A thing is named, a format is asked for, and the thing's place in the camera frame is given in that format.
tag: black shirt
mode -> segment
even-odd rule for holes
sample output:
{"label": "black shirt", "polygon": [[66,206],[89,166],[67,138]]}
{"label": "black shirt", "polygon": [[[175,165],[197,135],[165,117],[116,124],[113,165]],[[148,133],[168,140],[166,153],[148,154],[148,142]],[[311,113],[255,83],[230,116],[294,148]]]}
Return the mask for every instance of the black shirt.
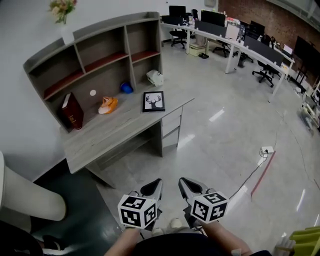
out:
{"label": "black shirt", "polygon": [[[214,241],[203,234],[174,233],[152,237],[139,242],[133,250],[134,256],[225,256]],[[271,256],[264,250],[254,256]]]}

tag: red shelf edge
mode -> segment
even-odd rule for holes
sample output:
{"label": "red shelf edge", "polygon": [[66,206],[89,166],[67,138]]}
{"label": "red shelf edge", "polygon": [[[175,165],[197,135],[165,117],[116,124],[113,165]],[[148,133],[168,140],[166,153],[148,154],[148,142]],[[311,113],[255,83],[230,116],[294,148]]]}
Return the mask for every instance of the red shelf edge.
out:
{"label": "red shelf edge", "polygon": [[46,101],[51,96],[55,95],[57,92],[61,91],[67,85],[71,84],[73,81],[79,79],[82,77],[84,73],[81,69],[78,69],[77,71],[71,73],[70,75],[62,78],[60,81],[56,82],[55,84],[51,85],[48,89],[44,91],[43,98]]}
{"label": "red shelf edge", "polygon": [[132,62],[135,63],[141,59],[147,59],[147,58],[156,56],[158,54],[160,54],[160,52],[158,52],[158,51],[146,50],[146,51],[141,51],[141,52],[137,52],[135,54],[132,54],[131,59],[132,59]]}
{"label": "red shelf edge", "polygon": [[87,73],[92,70],[96,70],[99,67],[106,66],[107,64],[122,59],[124,57],[128,57],[129,55],[124,52],[116,52],[109,56],[103,57],[101,59],[96,60],[95,62],[88,64],[84,67],[86,73],[83,73],[81,69],[71,73],[70,75],[62,78],[60,81],[51,85],[48,89],[44,91],[43,99],[46,101],[51,98],[53,95],[61,91],[62,89],[68,87],[72,84],[73,81],[85,77]]}
{"label": "red shelf edge", "polygon": [[117,61],[119,59],[122,59],[124,57],[128,57],[129,55],[124,53],[124,52],[116,52],[116,53],[113,53],[109,56],[106,56],[106,57],[103,57],[101,59],[98,59],[96,60],[95,62],[93,63],[90,63],[88,65],[86,65],[84,67],[84,70],[88,73],[88,72],[91,72],[92,70],[95,70],[99,67],[102,67],[102,66],[105,66],[111,62],[114,62],[114,61]]}

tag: yellow object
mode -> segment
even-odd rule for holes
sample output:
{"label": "yellow object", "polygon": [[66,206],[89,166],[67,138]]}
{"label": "yellow object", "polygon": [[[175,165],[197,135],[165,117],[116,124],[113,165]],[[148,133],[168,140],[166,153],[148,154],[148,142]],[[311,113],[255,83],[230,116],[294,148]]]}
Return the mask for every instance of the yellow object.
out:
{"label": "yellow object", "polygon": [[99,107],[99,114],[110,114],[116,109],[118,99],[113,97],[103,97],[102,104]]}
{"label": "yellow object", "polygon": [[206,46],[199,46],[197,44],[191,44],[189,47],[189,53],[193,56],[199,56],[199,54],[206,52]]}
{"label": "yellow object", "polygon": [[320,227],[294,231],[290,240],[295,241],[294,256],[315,256],[320,249]]}

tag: picture frame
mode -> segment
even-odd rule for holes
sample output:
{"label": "picture frame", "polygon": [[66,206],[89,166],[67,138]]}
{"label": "picture frame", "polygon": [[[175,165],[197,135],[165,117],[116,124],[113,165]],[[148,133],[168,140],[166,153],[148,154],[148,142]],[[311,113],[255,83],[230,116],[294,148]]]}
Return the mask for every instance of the picture frame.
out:
{"label": "picture frame", "polygon": [[163,91],[150,91],[143,93],[142,112],[166,111]]}

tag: office desk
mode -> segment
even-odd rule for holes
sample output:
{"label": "office desk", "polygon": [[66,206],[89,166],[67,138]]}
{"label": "office desk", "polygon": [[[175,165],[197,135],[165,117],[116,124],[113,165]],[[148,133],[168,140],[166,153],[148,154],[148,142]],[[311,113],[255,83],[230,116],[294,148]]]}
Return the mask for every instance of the office desk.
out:
{"label": "office desk", "polygon": [[281,53],[283,55],[283,57],[285,57],[288,61],[290,61],[290,66],[289,66],[289,70],[287,72],[287,74],[285,75],[285,79],[288,78],[288,74],[290,73],[290,70],[293,66],[293,64],[295,63],[295,60],[293,58],[288,57],[287,55],[285,55],[282,51],[280,51],[279,49],[277,49],[276,47],[273,48],[275,51],[277,51],[278,53]]}
{"label": "office desk", "polygon": [[[244,45],[242,45],[241,43],[239,43],[237,41],[230,40],[230,39],[224,38],[222,36],[218,36],[215,34],[211,34],[208,32],[204,32],[204,31],[195,29],[193,26],[172,25],[172,24],[167,24],[167,23],[160,23],[160,24],[163,27],[167,27],[167,28],[171,28],[171,29],[182,29],[182,30],[188,31],[187,39],[186,39],[186,52],[185,52],[186,54],[189,54],[189,46],[190,46],[190,33],[189,32],[190,31],[197,34],[197,35],[200,35],[200,36],[203,36],[203,37],[206,37],[209,39],[213,39],[213,40],[220,40],[224,43],[231,45],[230,54],[228,57],[226,68],[225,68],[226,74],[228,74],[230,72],[231,66],[233,66],[233,68],[235,70],[237,69],[241,53],[245,53],[248,56],[250,56],[251,58],[256,59],[264,64],[270,65],[272,68],[277,70],[281,74],[280,80],[277,83],[277,85],[275,86],[275,88],[273,89],[273,92],[270,95],[268,102],[271,102],[274,99],[274,96],[276,95],[277,91],[279,90],[285,76],[288,76],[289,70],[283,68],[282,66],[280,67],[280,66],[274,64],[269,59],[263,57],[262,55],[260,55],[259,53],[255,52],[253,50],[250,50],[249,48],[245,47]],[[235,48],[238,49],[238,51],[239,51],[237,58],[233,58],[233,54],[236,51]]]}
{"label": "office desk", "polygon": [[163,91],[164,112],[142,112],[143,92],[121,94],[113,113],[97,114],[97,106],[84,117],[87,123],[82,129],[70,133],[60,130],[72,174],[87,168],[115,187],[107,173],[101,173],[104,168],[149,141],[160,156],[178,145],[183,106],[194,98],[169,82],[150,87],[151,91]]}

